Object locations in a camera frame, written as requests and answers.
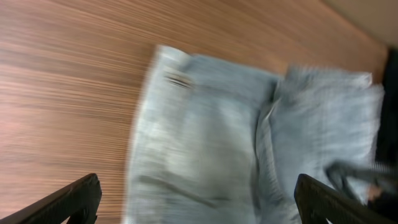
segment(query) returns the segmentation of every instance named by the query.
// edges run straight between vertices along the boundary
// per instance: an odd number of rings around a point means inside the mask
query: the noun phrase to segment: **wooden table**
[[[156,44],[273,72],[375,73],[386,47],[316,0],[0,0],[0,218],[96,172],[118,223],[132,118]]]

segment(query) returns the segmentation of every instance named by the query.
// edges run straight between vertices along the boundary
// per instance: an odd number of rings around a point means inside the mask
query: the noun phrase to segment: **jeans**
[[[123,222],[299,222],[298,174],[327,183],[327,162],[361,162],[382,97],[369,74],[308,71],[283,79],[159,47],[132,133]]]

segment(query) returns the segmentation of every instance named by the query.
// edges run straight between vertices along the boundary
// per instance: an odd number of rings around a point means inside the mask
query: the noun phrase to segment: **gray cloth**
[[[328,85],[318,82],[304,91],[317,73],[335,77],[341,93],[337,99],[326,94],[333,92],[325,88]],[[367,83],[340,88],[338,77],[364,77]],[[377,121],[379,107],[373,99],[382,97],[382,90],[369,87],[370,77],[339,70],[327,75],[291,70],[284,80],[255,68],[159,47],[132,133],[123,223],[299,222],[292,199],[298,173],[316,174],[325,182],[325,163],[346,157],[340,146],[353,149],[349,155],[363,156],[371,149],[377,125],[370,123]],[[311,97],[322,90],[325,94]],[[318,110],[319,102],[330,107]],[[336,110],[342,106],[346,112],[340,119]],[[333,112],[335,118],[329,121]],[[360,131],[362,124],[367,131]],[[341,128],[345,138],[339,140],[333,133]],[[289,159],[296,155],[297,160]]]

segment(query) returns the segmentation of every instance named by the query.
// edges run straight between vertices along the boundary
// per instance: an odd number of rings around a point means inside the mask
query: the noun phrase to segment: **wrinkled fabric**
[[[283,79],[159,47],[132,133],[123,223],[299,222],[298,174],[327,183],[323,166],[362,162],[377,131],[382,89],[370,74],[323,71]]]

